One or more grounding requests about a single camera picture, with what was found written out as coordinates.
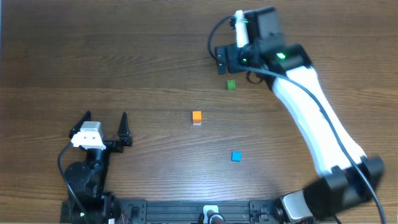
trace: orange cube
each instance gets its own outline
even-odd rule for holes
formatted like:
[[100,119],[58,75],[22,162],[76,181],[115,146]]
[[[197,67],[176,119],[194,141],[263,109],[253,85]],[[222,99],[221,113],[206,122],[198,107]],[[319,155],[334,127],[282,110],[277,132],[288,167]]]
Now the orange cube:
[[201,111],[194,111],[192,113],[192,120],[194,123],[201,123]]

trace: colored block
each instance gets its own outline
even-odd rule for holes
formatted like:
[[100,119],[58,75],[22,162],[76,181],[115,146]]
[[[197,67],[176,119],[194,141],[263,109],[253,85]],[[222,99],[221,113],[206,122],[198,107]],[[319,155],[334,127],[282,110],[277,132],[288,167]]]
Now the colored block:
[[235,80],[227,80],[226,86],[228,90],[235,90],[236,89]]
[[194,111],[192,113],[192,121],[194,123],[201,123],[201,111]]
[[241,162],[242,153],[241,152],[232,152],[232,161]]

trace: wooden table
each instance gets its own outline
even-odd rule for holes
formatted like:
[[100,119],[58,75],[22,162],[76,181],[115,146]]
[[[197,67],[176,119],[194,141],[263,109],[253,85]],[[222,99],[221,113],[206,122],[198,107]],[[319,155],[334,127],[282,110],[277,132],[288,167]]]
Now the wooden table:
[[[57,156],[91,110],[106,138],[127,112],[134,145],[113,154],[119,198],[250,200],[317,175],[293,119],[265,84],[218,75],[212,27],[274,5],[289,42],[311,56],[341,122],[386,174],[377,194],[397,221],[398,1],[4,0],[0,73],[0,222],[58,222],[67,189]],[[234,42],[223,26],[214,45]],[[237,90],[226,91],[235,79]],[[193,110],[203,112],[192,126]],[[241,151],[241,162],[231,152]],[[82,160],[67,152],[66,167]],[[374,203],[339,214],[378,222]]]

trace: black cable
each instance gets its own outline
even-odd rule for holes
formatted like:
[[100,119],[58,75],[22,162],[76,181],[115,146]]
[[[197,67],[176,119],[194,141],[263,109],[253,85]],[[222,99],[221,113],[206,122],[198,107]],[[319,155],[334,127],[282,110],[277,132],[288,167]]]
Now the black cable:
[[68,191],[70,193],[70,195],[73,197],[74,201],[76,202],[76,204],[78,205],[78,207],[80,208],[81,212],[83,212],[83,218],[86,221],[86,224],[88,223],[87,220],[87,212],[86,209],[84,208],[84,206],[81,204],[81,202],[79,201],[79,199],[76,197],[75,193],[73,192],[72,188],[70,187],[70,184],[68,183],[67,177],[65,176],[65,173],[63,172],[62,169],[62,156],[64,155],[64,153],[70,148],[70,146],[72,145],[72,142],[69,142],[67,146],[65,146],[65,148],[61,151],[60,155],[58,156],[58,168],[60,169],[60,173],[62,176],[63,181],[65,181],[67,187],[68,187]]
[[[215,28],[211,31],[211,33],[210,33],[210,35],[209,35],[209,39],[208,39],[208,50],[209,50],[209,53],[210,53],[211,57],[213,57],[215,60],[217,60],[218,63],[221,62],[221,63],[227,64],[226,62],[224,62],[224,61],[222,61],[222,60],[216,59],[215,55],[214,55],[213,52],[211,51],[211,40],[212,40],[213,35],[214,35],[215,31],[217,30],[217,28],[218,28],[224,21],[226,21],[227,19],[229,19],[230,17],[231,17],[231,16],[228,16],[228,17],[225,17],[223,20],[221,20],[221,21],[215,26]],[[288,81],[288,82],[290,82],[290,83],[296,85],[297,87],[299,87],[300,89],[302,89],[306,94],[308,94],[308,95],[311,97],[311,99],[318,105],[321,114],[325,117],[326,121],[328,122],[328,124],[329,124],[329,126],[330,126],[330,129],[331,129],[331,131],[333,132],[333,134],[334,134],[334,136],[335,136],[335,138],[336,138],[336,140],[337,140],[337,143],[338,143],[339,147],[341,148],[341,151],[343,151],[344,155],[347,157],[347,159],[349,160],[349,162],[351,163],[351,165],[354,167],[354,169],[356,170],[356,172],[357,172],[357,173],[359,174],[359,176],[361,177],[362,181],[365,183],[365,186],[368,188],[368,190],[369,190],[369,192],[370,192],[370,194],[371,194],[371,196],[372,196],[372,198],[373,198],[373,200],[374,200],[374,203],[376,204],[376,207],[377,207],[377,209],[379,210],[379,215],[380,215],[381,223],[382,223],[382,224],[386,224],[386,217],[385,217],[385,215],[384,215],[383,208],[382,208],[382,206],[381,206],[381,203],[380,203],[380,201],[379,201],[379,199],[378,199],[378,197],[377,197],[377,195],[376,195],[374,189],[372,188],[372,185],[369,183],[369,181],[367,180],[366,176],[362,173],[361,169],[358,167],[358,165],[355,163],[355,161],[353,160],[353,158],[350,156],[350,154],[348,153],[348,151],[347,151],[346,148],[344,147],[344,144],[341,142],[341,139],[340,139],[339,135],[337,134],[337,131],[336,131],[336,129],[335,129],[333,123],[331,122],[331,120],[330,120],[330,118],[329,118],[327,112],[325,111],[325,109],[323,108],[323,106],[322,106],[322,104],[319,102],[319,100],[316,98],[316,96],[315,96],[313,93],[311,93],[307,88],[305,88],[305,87],[302,86],[301,84],[297,83],[296,81],[291,80],[290,78],[288,78],[288,77],[285,76],[285,75],[281,75],[281,74],[278,74],[278,73],[275,73],[275,72],[271,72],[271,71],[267,71],[267,70],[263,70],[263,69],[259,69],[259,68],[252,68],[252,67],[246,67],[246,66],[241,66],[241,65],[230,65],[230,64],[228,64],[228,66],[233,66],[233,67],[238,68],[238,69],[240,69],[240,70],[245,70],[245,71],[249,71],[249,72],[254,72],[254,73],[257,73],[257,75],[258,75],[258,73],[260,73],[260,74],[263,74],[263,75],[269,75],[269,76],[272,76],[272,77],[276,77],[276,78],[280,78],[280,79],[286,80],[286,81]]]
[[337,218],[336,214],[333,215],[333,218],[337,222],[337,224],[341,224],[340,220]]

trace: wooden tabletop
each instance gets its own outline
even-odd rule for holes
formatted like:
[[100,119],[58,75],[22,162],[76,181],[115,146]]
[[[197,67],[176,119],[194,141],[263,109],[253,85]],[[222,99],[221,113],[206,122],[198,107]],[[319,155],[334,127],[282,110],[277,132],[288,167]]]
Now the wooden tabletop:
[[[86,110],[116,139],[127,112],[133,147],[113,154],[119,198],[276,198],[317,178],[283,104],[244,74],[218,75],[206,49],[238,9],[279,11],[289,42],[312,58],[351,137],[386,173],[377,190],[397,221],[398,1],[5,0],[0,73],[0,222],[58,222],[67,188],[57,157]],[[214,45],[234,42],[224,25]],[[236,91],[226,81],[236,80]],[[192,125],[200,110],[202,126]],[[231,152],[242,152],[231,162]],[[83,160],[72,149],[66,167]],[[378,222],[374,202],[339,214]]]

